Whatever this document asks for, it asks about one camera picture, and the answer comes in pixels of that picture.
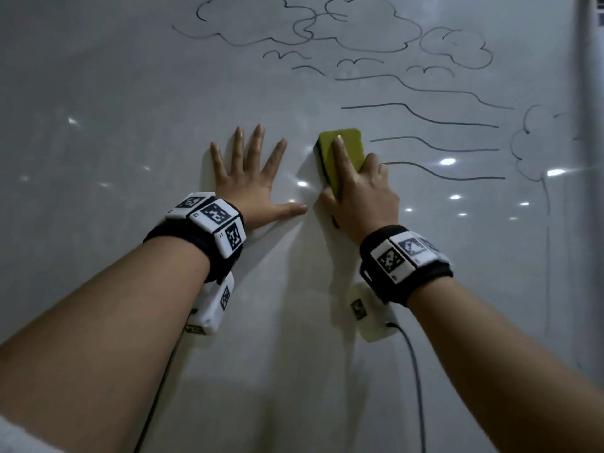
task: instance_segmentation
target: white sleeve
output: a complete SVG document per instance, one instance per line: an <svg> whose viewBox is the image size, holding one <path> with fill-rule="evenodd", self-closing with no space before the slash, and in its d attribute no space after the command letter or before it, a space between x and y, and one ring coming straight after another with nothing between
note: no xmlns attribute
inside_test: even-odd
<svg viewBox="0 0 604 453"><path fill-rule="evenodd" d="M64 453L0 416L0 453Z"/></svg>

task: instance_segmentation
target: finger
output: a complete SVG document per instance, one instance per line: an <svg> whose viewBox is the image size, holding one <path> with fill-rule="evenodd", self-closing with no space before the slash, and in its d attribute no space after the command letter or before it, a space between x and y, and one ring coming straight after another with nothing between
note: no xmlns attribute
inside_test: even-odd
<svg viewBox="0 0 604 453"><path fill-rule="evenodd" d="M260 170L260 154L264 141L264 127L260 124L254 129L252 141L249 144L248 155L245 159L245 171L257 172Z"/></svg>
<svg viewBox="0 0 604 453"><path fill-rule="evenodd" d="M288 147L288 141L283 138L275 149L271 153L271 157L268 158L264 168L262 169L262 174L271 182L275 179L277 175L277 171L279 170L279 165L281 165L281 159L283 159L283 153L285 152L285 148Z"/></svg>
<svg viewBox="0 0 604 453"><path fill-rule="evenodd" d="M290 217L300 216L306 213L308 207L305 204L300 203L289 203L283 205L275 205L274 207L274 221L279 219L287 219Z"/></svg>
<svg viewBox="0 0 604 453"><path fill-rule="evenodd" d="M388 166L386 164L380 164L378 174L388 182Z"/></svg>
<svg viewBox="0 0 604 453"><path fill-rule="evenodd" d="M333 215L336 207L338 206L338 200L333 195L333 191L329 186L327 186L324 190L321 191L321 195L319 195L319 200L321 200L323 206L327 208L329 214Z"/></svg>
<svg viewBox="0 0 604 453"><path fill-rule="evenodd" d="M375 153L367 154L365 162L359 173L368 174L370 177L376 177L379 173L379 158Z"/></svg>
<svg viewBox="0 0 604 453"><path fill-rule="evenodd" d="M243 129L238 127L232 144L231 174L241 171L243 171Z"/></svg>
<svg viewBox="0 0 604 453"><path fill-rule="evenodd" d="M335 158L336 169L342 181L347 182L354 179L357 173L348 157L348 152L346 152L346 146L344 146L344 140L341 135L336 136L333 142L333 157Z"/></svg>
<svg viewBox="0 0 604 453"><path fill-rule="evenodd" d="M222 161L221 150L215 141L210 144L210 152L212 154L212 164L214 165L214 175L216 179L226 178L228 176L226 173L227 169Z"/></svg>

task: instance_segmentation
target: forearm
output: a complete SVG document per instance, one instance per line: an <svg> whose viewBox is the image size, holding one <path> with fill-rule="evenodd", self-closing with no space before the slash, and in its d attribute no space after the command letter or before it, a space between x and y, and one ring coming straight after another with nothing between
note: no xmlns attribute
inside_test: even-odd
<svg viewBox="0 0 604 453"><path fill-rule="evenodd" d="M604 449L604 397L451 278L408 303L461 398L502 451Z"/></svg>
<svg viewBox="0 0 604 453"><path fill-rule="evenodd" d="M115 451L209 268L192 244L158 237L105 269L0 347L0 413L73 453Z"/></svg>

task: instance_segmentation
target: person's right arm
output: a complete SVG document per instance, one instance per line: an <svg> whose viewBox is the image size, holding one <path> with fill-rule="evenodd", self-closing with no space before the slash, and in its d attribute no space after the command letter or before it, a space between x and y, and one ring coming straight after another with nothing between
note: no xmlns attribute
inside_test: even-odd
<svg viewBox="0 0 604 453"><path fill-rule="evenodd" d="M360 244L398 224L388 170L369 154L357 173L334 144L342 199L321 194L342 230ZM453 278L418 288L408 306L457 393L504 452L604 451L604 395Z"/></svg>

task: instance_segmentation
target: bright light spot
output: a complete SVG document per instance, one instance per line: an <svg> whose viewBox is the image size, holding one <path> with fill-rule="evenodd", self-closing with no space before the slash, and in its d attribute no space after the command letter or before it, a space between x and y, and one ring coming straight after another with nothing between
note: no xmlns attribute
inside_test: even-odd
<svg viewBox="0 0 604 453"><path fill-rule="evenodd" d="M558 176L559 174L563 173L566 173L566 170L564 170L563 168L554 168L553 170L547 171L548 176Z"/></svg>

